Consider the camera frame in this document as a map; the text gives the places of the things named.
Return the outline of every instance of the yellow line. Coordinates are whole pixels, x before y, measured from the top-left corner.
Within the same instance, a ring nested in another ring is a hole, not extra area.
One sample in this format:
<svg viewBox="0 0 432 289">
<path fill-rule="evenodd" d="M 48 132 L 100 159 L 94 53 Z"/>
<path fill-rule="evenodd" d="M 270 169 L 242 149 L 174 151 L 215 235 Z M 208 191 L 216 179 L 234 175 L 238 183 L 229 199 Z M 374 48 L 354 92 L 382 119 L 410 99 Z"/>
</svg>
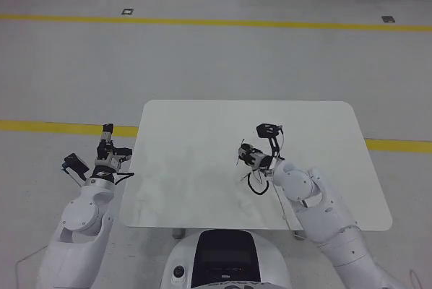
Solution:
<svg viewBox="0 0 432 289">
<path fill-rule="evenodd" d="M 432 142 L 416 142 L 392 139 L 366 139 L 366 144 L 368 150 L 432 153 Z"/>
<path fill-rule="evenodd" d="M 31 131 L 52 134 L 94 134 L 102 133 L 102 126 L 97 124 L 61 124 L 42 121 L 0 121 L 0 131 Z M 115 126 L 116 137 L 136 137 L 138 127 Z"/>
<path fill-rule="evenodd" d="M 102 126 L 97 124 L 62 124 L 43 121 L 0 121 L 0 131 L 45 132 L 52 134 L 92 134 L 100 135 Z M 116 137 L 136 137 L 136 126 L 115 126 Z M 416 142 L 392 139 L 366 139 L 369 150 L 387 152 L 432 153 L 432 142 Z"/>
<path fill-rule="evenodd" d="M 276 21 L 251 21 L 251 20 L 78 17 L 78 16 L 26 15 L 26 14 L 0 14 L 0 20 L 432 32 L 432 26 L 420 26 L 420 25 L 395 25 L 395 24 L 367 25 L 367 24 L 352 24 L 352 23 L 347 23 L 347 24 L 346 23 L 309 23 L 309 22 L 276 22 Z"/>
</svg>

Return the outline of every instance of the white table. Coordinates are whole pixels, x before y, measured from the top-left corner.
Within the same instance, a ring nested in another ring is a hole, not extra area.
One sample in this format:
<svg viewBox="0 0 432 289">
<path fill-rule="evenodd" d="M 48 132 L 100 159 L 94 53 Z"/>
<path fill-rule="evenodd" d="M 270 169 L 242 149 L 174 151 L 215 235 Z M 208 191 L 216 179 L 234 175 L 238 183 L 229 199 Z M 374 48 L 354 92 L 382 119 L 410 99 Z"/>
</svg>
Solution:
<svg viewBox="0 0 432 289">
<path fill-rule="evenodd" d="M 319 101 L 152 100 L 144 107 L 120 219 L 129 227 L 287 230 L 272 187 L 253 194 L 245 139 L 270 154 L 256 126 L 282 124 L 282 156 L 319 167 L 362 230 L 387 230 L 392 217 L 350 105 Z M 301 230 L 280 193 L 293 230 Z"/>
</svg>

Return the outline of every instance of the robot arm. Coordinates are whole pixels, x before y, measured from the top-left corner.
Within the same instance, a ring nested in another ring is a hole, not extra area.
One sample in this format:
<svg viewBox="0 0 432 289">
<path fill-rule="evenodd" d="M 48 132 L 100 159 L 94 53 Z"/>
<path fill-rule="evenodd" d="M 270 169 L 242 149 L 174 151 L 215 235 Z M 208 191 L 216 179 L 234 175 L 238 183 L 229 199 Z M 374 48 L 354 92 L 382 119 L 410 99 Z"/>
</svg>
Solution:
<svg viewBox="0 0 432 289">
<path fill-rule="evenodd" d="M 85 181 L 81 194 L 62 213 L 59 225 L 51 237 L 38 273 L 37 289 L 91 288 L 103 260 L 113 217 L 108 204 L 113 199 L 114 182 L 121 163 L 131 158 L 132 150 L 115 148 L 111 135 L 113 124 L 103 127 L 98 156 L 91 177 L 89 168 L 75 155 L 65 158 L 62 170 L 71 168 Z M 94 236 L 92 241 L 74 243 L 74 233 Z"/>
<path fill-rule="evenodd" d="M 276 131 L 261 138 L 275 138 Z M 252 170 L 260 170 L 275 186 L 280 186 L 290 202 L 307 239 L 327 256 L 341 281 L 349 289 L 405 289 L 406 287 L 375 263 L 342 197 L 327 183 L 318 168 L 304 172 L 277 156 L 264 155 L 249 144 L 242 144 L 239 158 Z M 274 163 L 269 168 L 260 164 Z M 307 201 L 321 194 L 321 201 L 309 207 Z"/>
</svg>

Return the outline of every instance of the wire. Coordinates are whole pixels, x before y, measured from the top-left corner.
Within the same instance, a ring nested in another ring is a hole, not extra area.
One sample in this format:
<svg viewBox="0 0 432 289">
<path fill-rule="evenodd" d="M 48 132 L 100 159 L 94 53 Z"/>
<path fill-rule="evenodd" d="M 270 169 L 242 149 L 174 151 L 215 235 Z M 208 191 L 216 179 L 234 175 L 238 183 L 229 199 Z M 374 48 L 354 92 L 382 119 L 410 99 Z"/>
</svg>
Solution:
<svg viewBox="0 0 432 289">
<path fill-rule="evenodd" d="M 415 282 L 414 282 L 413 279 L 415 279 L 415 280 L 417 281 L 417 283 L 418 283 L 418 287 L 419 287 L 420 289 L 423 289 L 423 286 L 421 285 L 420 279 L 418 279 L 417 273 L 415 272 L 414 269 L 410 269 L 410 271 L 409 271 L 409 276 L 410 276 L 410 282 L 412 283 L 413 289 L 417 289 L 417 288 L 415 287 Z"/>
<path fill-rule="evenodd" d="M 277 195 L 277 198 L 279 199 L 280 207 L 282 208 L 282 213 L 283 213 L 282 219 L 285 220 L 285 222 L 287 223 L 288 230 L 292 233 L 293 237 L 302 238 L 302 239 L 306 240 L 307 239 L 306 237 L 303 237 L 303 236 L 296 234 L 295 231 L 291 229 L 290 223 L 288 222 L 288 219 L 287 219 L 287 215 L 285 214 L 285 208 L 283 207 L 282 201 L 280 201 L 280 195 L 277 191 L 277 188 L 275 186 L 273 186 L 273 187 L 274 187 L 275 193 Z"/>
<path fill-rule="evenodd" d="M 126 180 L 127 178 L 131 178 L 134 176 L 134 173 L 117 173 L 117 176 L 125 176 L 124 178 L 120 178 L 115 182 L 115 185 L 119 184 L 121 181 Z"/>
<path fill-rule="evenodd" d="M 250 187 L 250 189 L 255 193 L 255 194 L 257 194 L 258 196 L 262 196 L 268 189 L 269 189 L 269 181 L 266 181 L 266 188 L 264 188 L 264 190 L 261 192 L 261 193 L 259 193 L 259 192 L 257 192 L 254 188 L 253 188 L 253 186 L 251 185 L 251 182 L 250 182 L 250 176 L 251 176 L 251 173 L 249 173 L 248 174 L 248 186 Z"/>
<path fill-rule="evenodd" d="M 46 245 L 46 246 L 44 246 L 42 248 L 39 248 L 37 251 L 35 251 L 35 252 L 31 253 L 30 255 L 27 255 L 27 256 L 21 258 L 19 261 L 15 262 L 14 272 L 15 272 L 15 288 L 16 289 L 20 288 L 20 283 L 19 283 L 19 267 L 18 267 L 19 263 L 25 261 L 26 259 L 30 258 L 33 255 L 36 255 L 37 253 L 39 253 L 40 251 L 46 249 L 47 247 L 48 247 L 48 245 Z"/>
<path fill-rule="evenodd" d="M 82 186 L 78 183 L 78 181 L 68 172 L 67 170 L 63 169 L 63 171 L 72 178 L 72 180 L 77 183 L 77 185 L 81 188 Z"/>
</svg>

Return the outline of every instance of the floor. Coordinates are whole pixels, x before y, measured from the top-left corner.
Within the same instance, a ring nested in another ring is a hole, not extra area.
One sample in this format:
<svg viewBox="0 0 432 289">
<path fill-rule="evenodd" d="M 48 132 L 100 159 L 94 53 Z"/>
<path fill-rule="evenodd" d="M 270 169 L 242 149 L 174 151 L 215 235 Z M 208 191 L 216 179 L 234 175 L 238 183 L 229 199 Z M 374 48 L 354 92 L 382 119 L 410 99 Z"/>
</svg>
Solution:
<svg viewBox="0 0 432 289">
<path fill-rule="evenodd" d="M 156 21 L 99 18 L 121 17 L 124 8 Z M 432 1 L 0 0 L 0 15 L 0 120 L 139 126 L 151 99 L 343 100 L 366 138 L 432 142 Z M 384 24 L 383 15 L 396 23 Z M 273 27 L 278 22 L 292 25 Z M 133 137 L 115 140 L 134 146 Z M 0 130 L 0 289 L 16 287 L 15 263 L 48 243 L 79 193 L 59 170 L 63 157 L 76 152 L 89 163 L 97 141 Z M 393 226 L 365 232 L 368 247 L 409 288 L 411 269 L 432 288 L 432 153 L 371 158 Z M 343 288 L 312 244 L 259 233 L 284 254 L 294 288 Z M 116 221 L 93 287 L 158 288 L 175 243 L 170 229 Z M 42 255 L 19 264 L 18 287 L 34 287 Z"/>
</svg>

